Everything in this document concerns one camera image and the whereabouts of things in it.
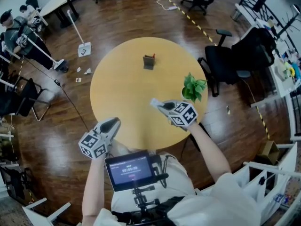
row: person sitting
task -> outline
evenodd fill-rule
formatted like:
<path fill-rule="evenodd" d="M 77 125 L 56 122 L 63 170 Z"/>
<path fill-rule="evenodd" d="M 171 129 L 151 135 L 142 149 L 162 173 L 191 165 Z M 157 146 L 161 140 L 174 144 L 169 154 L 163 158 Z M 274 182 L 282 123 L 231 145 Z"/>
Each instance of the person sitting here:
<path fill-rule="evenodd" d="M 166 172 L 169 174 L 166 187 L 159 182 L 151 184 L 155 190 L 143 193 L 147 196 L 147 201 L 154 202 L 155 199 L 159 199 L 160 203 L 176 201 L 167 212 L 167 217 L 172 222 L 166 224 L 169 226 L 259 226 L 261 213 L 255 200 L 238 185 L 219 147 L 196 121 L 187 130 L 195 138 L 207 169 L 215 181 L 210 195 L 196 195 L 185 168 L 171 156 L 166 165 Z M 160 157 L 164 160 L 166 156 L 161 154 Z M 104 159 L 105 154 L 91 162 L 82 203 L 82 225 L 128 225 L 129 219 L 132 219 L 132 216 L 134 218 L 139 212 L 135 195 L 131 190 L 115 192 L 111 201 L 111 211 L 104 208 Z"/>
<path fill-rule="evenodd" d="M 17 54 L 20 53 L 28 59 L 33 59 L 43 65 L 46 69 L 58 69 L 62 72 L 67 72 L 68 68 L 65 66 L 59 67 L 59 64 L 54 64 L 50 58 L 42 53 L 31 42 L 27 41 L 29 38 L 35 43 L 41 50 L 51 57 L 51 54 L 43 43 L 43 41 L 33 32 L 31 27 L 33 26 L 25 18 L 17 16 L 13 19 L 11 15 L 11 9 L 3 13 L 0 17 L 0 24 L 6 28 L 5 31 L 5 44 L 10 51 Z"/>
<path fill-rule="evenodd" d="M 35 11 L 32 5 L 22 5 L 20 7 L 20 12 L 22 13 L 22 17 L 25 19 L 29 19 L 32 13 Z"/>

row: monitor display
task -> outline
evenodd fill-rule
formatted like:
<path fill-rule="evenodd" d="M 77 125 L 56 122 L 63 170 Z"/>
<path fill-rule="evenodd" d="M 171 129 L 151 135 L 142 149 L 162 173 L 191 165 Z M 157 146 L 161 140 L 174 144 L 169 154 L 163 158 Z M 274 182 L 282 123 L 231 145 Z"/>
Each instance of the monitor display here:
<path fill-rule="evenodd" d="M 113 163 L 109 167 L 116 185 L 152 177 L 146 156 Z"/>

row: small brown object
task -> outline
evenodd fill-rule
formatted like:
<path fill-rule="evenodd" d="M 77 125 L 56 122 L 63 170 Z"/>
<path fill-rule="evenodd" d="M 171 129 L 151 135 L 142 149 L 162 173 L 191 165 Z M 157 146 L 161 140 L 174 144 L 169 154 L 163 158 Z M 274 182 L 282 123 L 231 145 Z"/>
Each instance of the small brown object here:
<path fill-rule="evenodd" d="M 278 160 L 278 156 L 279 149 L 275 142 L 267 141 L 267 143 L 259 149 L 255 161 L 275 165 Z"/>

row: round wooden table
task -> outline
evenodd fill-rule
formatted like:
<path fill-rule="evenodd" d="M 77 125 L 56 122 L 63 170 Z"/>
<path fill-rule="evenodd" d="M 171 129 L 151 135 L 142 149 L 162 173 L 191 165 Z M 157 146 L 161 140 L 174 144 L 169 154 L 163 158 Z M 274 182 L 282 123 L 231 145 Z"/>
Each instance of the round wooden table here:
<path fill-rule="evenodd" d="M 143 68 L 143 56 L 156 54 L 153 70 Z M 159 38 L 138 38 L 110 51 L 96 68 L 90 99 L 98 121 L 119 117 L 121 127 L 115 139 L 129 148 L 155 150 L 174 145 L 189 135 L 168 123 L 158 109 L 159 101 L 181 100 L 184 77 L 191 74 L 205 80 L 197 60 L 178 44 Z M 208 90 L 196 101 L 198 122 L 207 106 Z"/>

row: potted plant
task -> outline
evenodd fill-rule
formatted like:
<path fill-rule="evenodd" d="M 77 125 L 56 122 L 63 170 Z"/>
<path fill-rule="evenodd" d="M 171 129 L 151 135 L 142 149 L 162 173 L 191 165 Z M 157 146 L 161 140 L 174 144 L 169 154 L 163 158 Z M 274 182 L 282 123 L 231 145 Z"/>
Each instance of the potted plant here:
<path fill-rule="evenodd" d="M 201 93 L 206 88 L 207 81 L 196 80 L 191 73 L 184 79 L 184 88 L 182 89 L 182 97 L 195 103 L 196 99 L 202 100 Z"/>

